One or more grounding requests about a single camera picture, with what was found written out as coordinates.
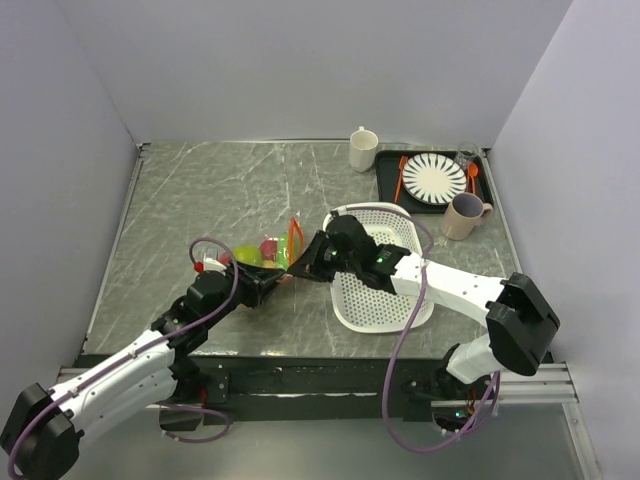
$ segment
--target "white basket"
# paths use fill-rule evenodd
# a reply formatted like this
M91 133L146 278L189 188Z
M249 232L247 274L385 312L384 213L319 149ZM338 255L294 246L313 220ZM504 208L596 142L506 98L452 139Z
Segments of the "white basket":
M384 207L408 215L405 209L384 202L353 203L336 210L344 214L345 208L355 207ZM353 210L347 213L362 223L376 243L392 243L422 254L416 227L409 220L381 210ZM326 229L331 218L331 215L326 216L323 229ZM331 283L331 300L338 320L345 327L360 333L401 331L417 301L413 297L392 295L365 287L352 273L336 274L335 280ZM412 328L426 322L432 312L433 303L423 301Z

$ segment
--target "plate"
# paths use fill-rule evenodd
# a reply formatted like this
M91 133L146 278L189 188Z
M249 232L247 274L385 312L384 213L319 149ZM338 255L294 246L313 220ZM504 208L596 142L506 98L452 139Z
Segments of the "plate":
M446 205L467 189L460 165L438 153L411 157L402 170L402 183L412 197L430 205Z

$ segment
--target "black tray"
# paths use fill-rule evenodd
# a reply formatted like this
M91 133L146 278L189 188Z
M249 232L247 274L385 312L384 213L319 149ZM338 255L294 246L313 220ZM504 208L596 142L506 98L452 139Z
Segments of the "black tray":
M396 203L393 199L396 196L396 186L398 185L398 177L400 176L400 157L406 155L411 158L419 153L439 153L451 159L455 158L456 152L440 151L440 150L382 150L378 152L375 158L376 177L378 179L378 199L381 202ZM478 176L476 177L476 195L483 202L493 205L493 197L489 190L487 177L482 167L480 159L474 161L478 165ZM409 192L400 189L400 196L396 205L401 206L409 213L444 213L447 209L446 205L428 205L420 200L413 198Z

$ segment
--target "cup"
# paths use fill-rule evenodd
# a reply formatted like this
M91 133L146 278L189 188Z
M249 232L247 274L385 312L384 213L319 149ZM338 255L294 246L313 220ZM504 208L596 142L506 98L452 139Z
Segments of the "cup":
M476 225L482 225L493 213L493 207L482 203L472 193L459 193L447 207L442 220L442 233L451 240L464 240Z
M349 163L356 172L366 172L373 165L378 148L378 136L360 127L349 140Z
M478 155L480 155L480 149L478 147L471 142L462 142L458 145L456 158L454 158L453 161L460 165L462 170L466 172L469 164L473 162Z

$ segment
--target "marble countertop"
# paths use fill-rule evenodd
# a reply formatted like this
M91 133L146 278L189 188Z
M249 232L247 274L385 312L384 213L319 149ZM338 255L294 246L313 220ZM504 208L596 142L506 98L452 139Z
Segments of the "marble countertop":
M344 142L146 145L84 353L115 353L184 294L195 275L187 256L192 239L255 243L294 215L311 238L330 209L377 201L375 172L352 171L348 152ZM515 270L500 212L462 242L442 235L441 215L418 218L435 236L434 261L488 276L508 277ZM426 245L426 238L421 242ZM401 355L441 358L454 343L482 333L473 320L436 305ZM397 334L347 329L333 314L329 286L297 279L259 310L228 315L195 354L388 357L396 340Z

